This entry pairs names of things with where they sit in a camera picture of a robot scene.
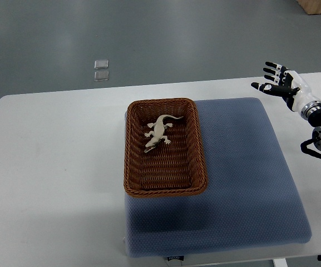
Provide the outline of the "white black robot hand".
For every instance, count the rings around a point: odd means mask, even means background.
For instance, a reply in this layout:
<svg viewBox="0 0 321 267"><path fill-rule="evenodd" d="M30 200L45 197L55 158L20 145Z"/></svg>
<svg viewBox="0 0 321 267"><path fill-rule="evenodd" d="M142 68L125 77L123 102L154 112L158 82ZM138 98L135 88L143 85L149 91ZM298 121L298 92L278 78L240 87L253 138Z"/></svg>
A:
<svg viewBox="0 0 321 267"><path fill-rule="evenodd" d="M274 62L266 62L265 65L264 78L268 82L253 82L253 88L267 95L281 97L291 111L303 118L308 117L310 109L321 108L321 100L312 94L311 87L296 71Z"/></svg>

